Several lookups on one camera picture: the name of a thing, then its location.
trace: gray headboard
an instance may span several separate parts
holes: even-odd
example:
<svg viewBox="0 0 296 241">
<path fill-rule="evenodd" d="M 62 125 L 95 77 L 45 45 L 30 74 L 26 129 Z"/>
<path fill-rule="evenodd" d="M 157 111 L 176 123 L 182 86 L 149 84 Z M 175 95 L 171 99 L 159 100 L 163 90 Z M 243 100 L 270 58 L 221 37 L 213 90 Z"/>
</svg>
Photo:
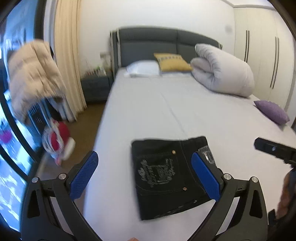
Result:
<svg viewBox="0 0 296 241">
<path fill-rule="evenodd" d="M 206 36 L 171 28 L 127 27 L 110 33 L 112 68 L 115 75 L 120 67 L 138 60 L 156 60 L 154 53 L 180 54 L 188 63 L 196 57 L 195 45 L 222 46 Z"/>
</svg>

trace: wardrobe handle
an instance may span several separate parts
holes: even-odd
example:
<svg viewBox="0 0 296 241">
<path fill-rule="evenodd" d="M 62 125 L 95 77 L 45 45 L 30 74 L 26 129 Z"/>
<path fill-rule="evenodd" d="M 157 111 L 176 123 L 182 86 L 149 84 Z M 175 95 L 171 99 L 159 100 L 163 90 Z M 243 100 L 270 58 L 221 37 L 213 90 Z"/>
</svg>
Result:
<svg viewBox="0 0 296 241">
<path fill-rule="evenodd" d="M 277 75 L 277 69 L 278 69 L 278 66 L 279 66 L 279 38 L 277 38 L 278 39 L 278 59 L 277 59 L 277 63 L 276 63 L 276 75 Z"/>
<path fill-rule="evenodd" d="M 276 56 L 274 57 L 274 71 L 275 71 L 275 69 L 276 69 Z M 274 71 L 272 73 L 272 78 L 271 78 L 271 82 L 270 82 L 269 88 L 271 88 L 272 81 L 274 80 Z"/>
<path fill-rule="evenodd" d="M 246 61 L 246 56 L 247 56 L 247 44 L 248 44 L 248 30 L 246 30 L 246 49 L 244 52 L 244 61 Z"/>
<path fill-rule="evenodd" d="M 248 62 L 248 58 L 249 58 L 249 47 L 250 47 L 250 30 L 248 30 L 248 52 L 247 52 L 246 62 Z"/>
</svg>

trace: wardrobe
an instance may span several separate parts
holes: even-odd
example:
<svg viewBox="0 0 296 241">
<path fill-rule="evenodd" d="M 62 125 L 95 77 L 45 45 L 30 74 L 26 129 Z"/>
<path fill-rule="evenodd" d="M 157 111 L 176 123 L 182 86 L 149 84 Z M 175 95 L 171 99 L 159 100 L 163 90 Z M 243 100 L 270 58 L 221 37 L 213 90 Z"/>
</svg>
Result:
<svg viewBox="0 0 296 241">
<path fill-rule="evenodd" d="M 285 108 L 294 70 L 293 36 L 278 12 L 235 8 L 234 55 L 247 62 L 255 81 L 253 95 Z"/>
</svg>

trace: puffer jacket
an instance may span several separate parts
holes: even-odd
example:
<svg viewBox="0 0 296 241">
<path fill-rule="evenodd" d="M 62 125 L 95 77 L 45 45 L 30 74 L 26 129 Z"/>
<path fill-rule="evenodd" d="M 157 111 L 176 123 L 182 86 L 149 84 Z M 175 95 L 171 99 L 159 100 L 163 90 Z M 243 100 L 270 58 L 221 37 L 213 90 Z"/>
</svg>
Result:
<svg viewBox="0 0 296 241">
<path fill-rule="evenodd" d="M 13 53 L 8 62 L 9 90 L 14 116 L 26 122 L 28 111 L 44 98 L 62 101 L 66 87 L 49 43 L 34 40 Z"/>
</svg>

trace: jeans pocket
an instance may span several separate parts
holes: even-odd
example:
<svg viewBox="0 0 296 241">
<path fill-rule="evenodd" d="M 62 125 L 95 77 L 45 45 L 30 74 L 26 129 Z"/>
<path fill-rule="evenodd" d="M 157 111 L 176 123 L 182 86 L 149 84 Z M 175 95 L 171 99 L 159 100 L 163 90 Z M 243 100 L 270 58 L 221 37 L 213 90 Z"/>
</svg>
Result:
<svg viewBox="0 0 296 241">
<path fill-rule="evenodd" d="M 184 188 L 178 158 L 172 152 L 138 157 L 134 172 L 141 195 L 177 192 Z"/>
</svg>

